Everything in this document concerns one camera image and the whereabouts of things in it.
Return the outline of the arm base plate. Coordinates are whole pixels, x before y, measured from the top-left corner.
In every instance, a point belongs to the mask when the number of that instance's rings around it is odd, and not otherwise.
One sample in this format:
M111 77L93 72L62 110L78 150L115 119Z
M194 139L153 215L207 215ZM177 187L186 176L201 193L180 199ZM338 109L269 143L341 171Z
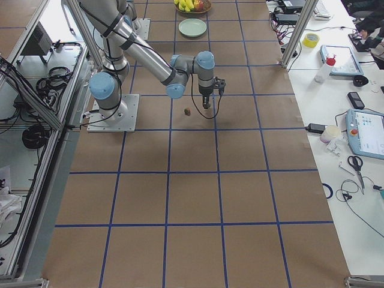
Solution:
M94 100L92 108L99 111L90 115L91 124L87 125L87 131L90 133L134 132L139 98L139 94L123 94L121 104L115 113L114 110L100 110L98 103Z

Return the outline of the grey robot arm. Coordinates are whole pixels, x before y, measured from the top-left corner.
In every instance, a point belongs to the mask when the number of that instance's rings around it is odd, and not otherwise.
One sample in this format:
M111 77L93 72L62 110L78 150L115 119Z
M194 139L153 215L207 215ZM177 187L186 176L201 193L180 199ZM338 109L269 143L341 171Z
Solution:
M103 37L106 69L124 63L122 53L127 52L166 87L170 98L183 96L191 74L197 75L205 109L210 107L209 96L214 89L223 94L225 84L223 79L214 76L213 54L202 51L196 56L173 55L167 63L135 32L137 13L133 1L79 1L79 6Z

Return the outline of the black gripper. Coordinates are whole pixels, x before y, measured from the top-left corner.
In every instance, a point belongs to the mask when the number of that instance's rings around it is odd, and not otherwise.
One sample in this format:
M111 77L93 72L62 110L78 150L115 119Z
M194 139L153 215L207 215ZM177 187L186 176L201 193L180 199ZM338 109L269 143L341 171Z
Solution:
M209 103L209 98L210 98L211 94L213 93L213 91L214 91L214 87L212 85L211 86L199 85L199 92L202 96L203 108L205 108L206 106L207 106L207 108L210 108L211 104Z

